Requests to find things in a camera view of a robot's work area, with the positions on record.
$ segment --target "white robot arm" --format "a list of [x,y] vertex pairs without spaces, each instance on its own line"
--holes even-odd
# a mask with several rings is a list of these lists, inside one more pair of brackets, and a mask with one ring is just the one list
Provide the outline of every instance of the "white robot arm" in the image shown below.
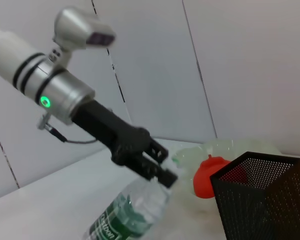
[[48,55],[0,30],[0,76],[46,110],[39,129],[70,142],[48,121],[53,115],[66,125],[75,123],[110,149],[114,163],[147,180],[156,177],[170,188],[177,176],[160,166],[168,151],[147,130],[129,125],[94,100],[95,91],[67,70],[72,51],[107,47],[115,36],[96,16],[75,7],[63,9],[56,17],[53,41],[58,47]]

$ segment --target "green light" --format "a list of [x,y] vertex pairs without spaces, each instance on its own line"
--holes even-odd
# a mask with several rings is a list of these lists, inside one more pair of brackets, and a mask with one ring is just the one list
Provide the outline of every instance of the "green light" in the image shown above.
[[41,104],[42,104],[45,108],[50,108],[51,103],[50,103],[49,98],[47,98],[46,96],[42,96],[42,97],[40,98],[40,101],[41,101]]

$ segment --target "black mesh container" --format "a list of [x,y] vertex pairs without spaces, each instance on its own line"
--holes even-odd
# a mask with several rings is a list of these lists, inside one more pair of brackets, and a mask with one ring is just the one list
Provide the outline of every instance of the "black mesh container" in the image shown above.
[[300,158],[246,152],[210,179],[227,240],[300,240]]

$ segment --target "black stripe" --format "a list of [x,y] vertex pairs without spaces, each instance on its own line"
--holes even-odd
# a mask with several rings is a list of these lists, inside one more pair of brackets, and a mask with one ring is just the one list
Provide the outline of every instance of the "black stripe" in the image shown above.
[[45,90],[46,86],[50,83],[50,81],[57,75],[62,74],[64,72],[66,72],[67,70],[64,68],[61,68],[59,70],[56,70],[54,73],[52,73],[49,77],[47,77],[44,82],[42,83],[42,85],[40,86],[39,90],[36,92],[35,95],[35,102],[36,104],[39,105],[39,100],[41,97],[41,94],[43,93],[43,91]]
[[32,61],[33,59],[35,59],[36,57],[42,56],[44,55],[42,52],[38,52],[35,53],[33,55],[31,55],[30,57],[27,58],[27,60],[25,60],[20,67],[15,71],[15,74],[13,76],[13,81],[12,81],[12,85],[17,88],[17,83],[18,83],[18,78],[22,72],[22,70],[29,64],[30,61]]
[[34,71],[37,69],[37,67],[39,66],[39,64],[41,64],[43,61],[45,61],[46,59],[41,59],[40,61],[38,61],[24,76],[24,78],[22,79],[21,82],[21,86],[20,86],[20,91],[23,93],[23,95],[25,94],[25,89],[26,89],[26,85],[27,82],[29,80],[29,78],[31,77],[31,75],[34,73]]

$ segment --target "red object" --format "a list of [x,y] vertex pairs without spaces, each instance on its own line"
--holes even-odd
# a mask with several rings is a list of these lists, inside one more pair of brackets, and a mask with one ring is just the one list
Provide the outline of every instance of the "red object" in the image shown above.
[[228,163],[230,163],[230,161],[225,160],[221,156],[212,157],[211,155],[209,155],[207,160],[201,163],[193,178],[194,193],[197,197],[210,199],[215,196],[210,176],[218,172]]

